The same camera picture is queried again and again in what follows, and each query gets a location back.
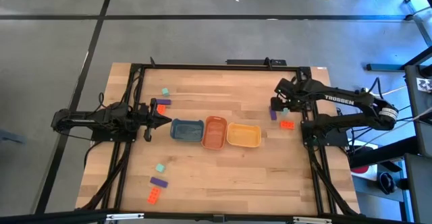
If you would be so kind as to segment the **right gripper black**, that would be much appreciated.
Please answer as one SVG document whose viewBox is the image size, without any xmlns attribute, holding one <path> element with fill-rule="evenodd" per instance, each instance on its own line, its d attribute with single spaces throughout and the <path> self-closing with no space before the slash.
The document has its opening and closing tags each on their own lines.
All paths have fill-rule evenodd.
<svg viewBox="0 0 432 224">
<path fill-rule="evenodd" d="M 303 90 L 304 83 L 294 80 L 287 80 L 282 78 L 275 88 L 275 93 L 281 95 L 288 101 L 288 109 L 291 112 L 301 112 L 301 102 L 305 98 L 305 91 Z M 282 100 L 279 97 L 271 98 L 271 110 L 282 111 Z"/>
</svg>

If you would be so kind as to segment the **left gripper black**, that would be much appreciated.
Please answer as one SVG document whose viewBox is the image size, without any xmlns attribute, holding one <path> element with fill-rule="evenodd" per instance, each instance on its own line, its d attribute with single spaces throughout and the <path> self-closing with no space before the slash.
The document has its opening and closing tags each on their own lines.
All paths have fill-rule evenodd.
<svg viewBox="0 0 432 224">
<path fill-rule="evenodd" d="M 151 141 L 151 129 L 155 127 L 160 127 L 162 125 L 168 124 L 172 122 L 172 118 L 161 115 L 159 113 L 155 114 L 155 110 L 157 108 L 157 100 L 156 98 L 152 98 L 150 104 L 139 103 L 136 113 L 136 120 L 138 127 L 145 126 L 144 130 L 144 139 L 147 142 Z"/>
</svg>

